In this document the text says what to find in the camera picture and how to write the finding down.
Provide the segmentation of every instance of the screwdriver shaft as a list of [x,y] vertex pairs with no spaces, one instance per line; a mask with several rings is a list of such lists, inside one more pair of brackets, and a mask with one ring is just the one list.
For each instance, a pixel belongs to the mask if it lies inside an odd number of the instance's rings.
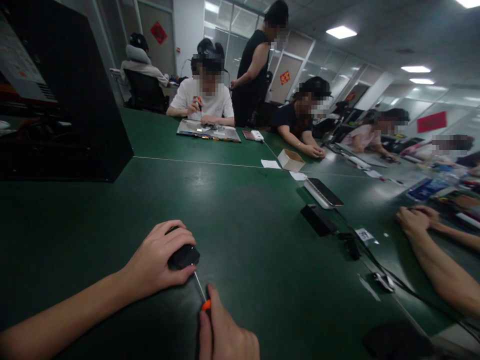
[[201,296],[203,297],[203,302],[206,303],[207,298],[205,297],[204,290],[202,289],[202,285],[200,285],[200,280],[197,275],[197,272],[195,271],[194,274],[195,274],[196,282],[198,283],[198,287],[200,288]]

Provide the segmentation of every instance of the red sign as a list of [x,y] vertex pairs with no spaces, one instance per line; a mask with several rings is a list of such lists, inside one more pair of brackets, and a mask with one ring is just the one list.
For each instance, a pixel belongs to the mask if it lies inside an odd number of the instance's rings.
[[167,39],[167,33],[163,29],[163,27],[157,21],[150,29],[151,34],[153,37],[158,41],[160,45]]
[[416,128],[418,133],[424,133],[436,129],[447,127],[447,112],[442,111],[433,115],[419,118],[416,121]]
[[280,83],[282,85],[288,83],[290,81],[290,73],[289,71],[285,71],[282,75],[280,75]]
[[355,91],[349,93],[348,96],[345,98],[345,100],[348,102],[351,102],[353,99],[355,99]]

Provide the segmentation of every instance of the black t-shirt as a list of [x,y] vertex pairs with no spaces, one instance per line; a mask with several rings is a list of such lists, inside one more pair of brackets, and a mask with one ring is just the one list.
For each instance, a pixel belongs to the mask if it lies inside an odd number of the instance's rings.
[[[255,49],[258,45],[267,43],[268,39],[267,36],[264,34],[262,30],[255,30],[251,38],[245,45],[245,49],[243,49],[243,53],[241,55],[240,65],[238,66],[238,75],[237,79],[239,79],[243,74],[247,72],[250,65],[252,64],[252,59],[254,57]],[[237,87],[235,90],[232,91],[233,96],[257,96],[259,95],[262,87],[262,83],[267,81],[267,69],[268,69],[269,61],[265,63],[265,66],[262,67],[260,72],[258,73],[257,77],[254,78],[248,84],[242,85]]]
[[299,120],[297,119],[297,115],[295,114],[295,107],[294,104],[288,104],[281,107],[278,110],[273,122],[271,124],[271,131],[274,133],[278,133],[278,127],[282,125],[288,125],[290,127],[290,132],[294,134],[297,138],[302,136],[304,131],[312,131],[314,129],[314,120],[311,118],[308,121],[308,125],[304,128],[296,130],[297,124]]

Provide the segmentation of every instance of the green table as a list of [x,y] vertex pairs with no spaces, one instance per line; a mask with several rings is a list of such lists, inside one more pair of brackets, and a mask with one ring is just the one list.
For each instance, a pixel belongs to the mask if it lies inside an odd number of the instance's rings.
[[[429,335],[450,325],[401,292],[378,291],[375,300],[359,278],[375,267],[349,259],[335,237],[317,236],[300,214],[315,202],[301,182],[261,167],[285,147],[277,135],[265,134],[266,144],[195,139],[175,135],[172,118],[121,113],[135,157],[115,183],[2,183],[2,329],[119,270],[156,223],[178,218],[198,242],[200,281],[215,284],[235,321],[257,334],[263,359],[368,359],[361,337],[406,320],[398,303]],[[351,224],[379,239],[372,251],[380,262],[456,315],[395,224],[405,188],[342,157],[310,165],[345,202]],[[120,311],[61,357],[193,359],[201,305],[191,279]]]

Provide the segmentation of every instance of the pink shirt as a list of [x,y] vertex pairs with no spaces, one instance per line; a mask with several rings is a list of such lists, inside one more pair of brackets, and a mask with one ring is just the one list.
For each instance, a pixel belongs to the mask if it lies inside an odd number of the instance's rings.
[[351,131],[347,136],[343,138],[341,143],[343,145],[347,145],[352,147],[354,145],[354,137],[356,135],[363,135],[361,139],[361,145],[366,148],[368,145],[378,145],[382,143],[382,139],[380,138],[380,131],[375,131],[371,133],[372,125],[362,125],[357,127],[355,130]]

